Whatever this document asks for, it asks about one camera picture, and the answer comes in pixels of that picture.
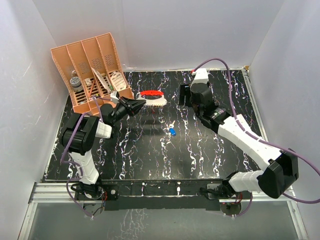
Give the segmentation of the key with blue tag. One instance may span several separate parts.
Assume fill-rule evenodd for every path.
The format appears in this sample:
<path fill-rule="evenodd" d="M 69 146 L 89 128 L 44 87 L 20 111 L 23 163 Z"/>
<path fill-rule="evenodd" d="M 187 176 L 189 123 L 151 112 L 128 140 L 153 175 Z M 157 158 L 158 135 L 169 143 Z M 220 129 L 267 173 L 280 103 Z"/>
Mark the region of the key with blue tag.
<path fill-rule="evenodd" d="M 172 136 L 176 136 L 177 135 L 174 127 L 175 127 L 175 120 L 168 125 L 168 130 L 169 130 L 169 132 L 170 132 L 170 134 Z"/>

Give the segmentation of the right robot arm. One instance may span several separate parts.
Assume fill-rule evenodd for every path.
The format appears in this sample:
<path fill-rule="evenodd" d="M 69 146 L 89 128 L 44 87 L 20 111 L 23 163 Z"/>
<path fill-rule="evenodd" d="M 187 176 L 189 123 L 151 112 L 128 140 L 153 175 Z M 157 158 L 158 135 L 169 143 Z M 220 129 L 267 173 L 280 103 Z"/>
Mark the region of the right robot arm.
<path fill-rule="evenodd" d="M 193 108 L 206 128 L 235 144 L 259 167 L 256 171 L 231 173 L 208 193 L 233 199 L 243 191 L 263 192 L 277 199 L 299 178 L 298 158 L 262 143 L 242 115 L 233 116 L 230 110 L 215 103 L 209 84 L 180 85 L 179 105 Z"/>

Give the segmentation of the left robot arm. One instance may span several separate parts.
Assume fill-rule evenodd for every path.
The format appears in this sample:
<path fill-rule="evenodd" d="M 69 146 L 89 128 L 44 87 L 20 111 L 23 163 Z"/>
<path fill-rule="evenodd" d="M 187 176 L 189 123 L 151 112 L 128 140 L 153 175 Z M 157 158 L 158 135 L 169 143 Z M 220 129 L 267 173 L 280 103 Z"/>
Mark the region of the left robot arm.
<path fill-rule="evenodd" d="M 102 198 L 106 191 L 93 160 L 94 141 L 112 138 L 116 123 L 126 116 L 135 116 L 146 103 L 145 99 L 120 97 L 115 107 L 110 103 L 101 105 L 100 117 L 89 113 L 71 115 L 59 140 L 64 147 L 60 162 L 76 167 L 79 178 L 75 192 L 93 200 Z"/>

